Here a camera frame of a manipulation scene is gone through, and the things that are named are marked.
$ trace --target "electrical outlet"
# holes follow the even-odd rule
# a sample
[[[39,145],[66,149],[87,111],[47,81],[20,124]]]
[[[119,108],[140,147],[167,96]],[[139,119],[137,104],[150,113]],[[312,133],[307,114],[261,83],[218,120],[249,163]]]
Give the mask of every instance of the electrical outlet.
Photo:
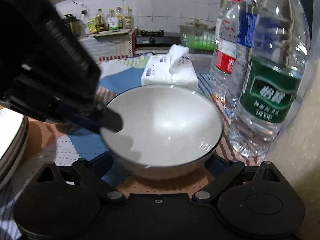
[[[89,12],[88,12],[88,10],[87,10],[87,9],[85,9],[85,10],[81,10],[81,15],[83,15],[83,17],[82,17],[82,18],[89,17]]]

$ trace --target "metal screw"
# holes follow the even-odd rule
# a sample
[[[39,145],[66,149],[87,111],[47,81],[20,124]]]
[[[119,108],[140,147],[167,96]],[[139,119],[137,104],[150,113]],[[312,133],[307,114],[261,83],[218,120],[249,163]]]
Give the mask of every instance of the metal screw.
[[[208,199],[210,197],[210,193],[209,192],[206,192],[206,191],[198,191],[196,194],[195,194],[195,197],[197,199]]]
[[[122,196],[123,196],[122,193],[119,191],[111,191],[107,194],[107,198],[112,200],[122,198]]]

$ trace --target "white tissue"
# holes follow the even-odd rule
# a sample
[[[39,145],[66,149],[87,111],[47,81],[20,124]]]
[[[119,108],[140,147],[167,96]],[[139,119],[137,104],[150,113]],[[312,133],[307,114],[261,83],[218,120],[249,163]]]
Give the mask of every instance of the white tissue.
[[[188,47],[172,45],[168,54],[151,56],[142,74],[141,84],[171,84],[198,91],[198,78],[187,57],[188,53]]]

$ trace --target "plate stack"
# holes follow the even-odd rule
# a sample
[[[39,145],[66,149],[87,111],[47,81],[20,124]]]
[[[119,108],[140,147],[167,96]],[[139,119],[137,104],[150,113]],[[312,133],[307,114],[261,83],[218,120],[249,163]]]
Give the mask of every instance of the plate stack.
[[[0,189],[22,158],[28,138],[28,118],[10,109],[0,110]]]

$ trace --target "white tile wall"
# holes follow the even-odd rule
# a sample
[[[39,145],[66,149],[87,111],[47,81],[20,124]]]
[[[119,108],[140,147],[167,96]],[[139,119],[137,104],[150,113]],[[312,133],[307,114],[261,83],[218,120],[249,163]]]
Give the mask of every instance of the white tile wall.
[[[61,16],[72,13],[84,24],[94,18],[97,9],[108,14],[109,8],[116,10],[117,6],[132,10],[133,25],[141,30],[166,30],[179,32],[179,25],[193,21],[195,17],[200,22],[214,26],[220,12],[220,0],[52,0]],[[89,10],[89,17],[81,18],[80,11]]]

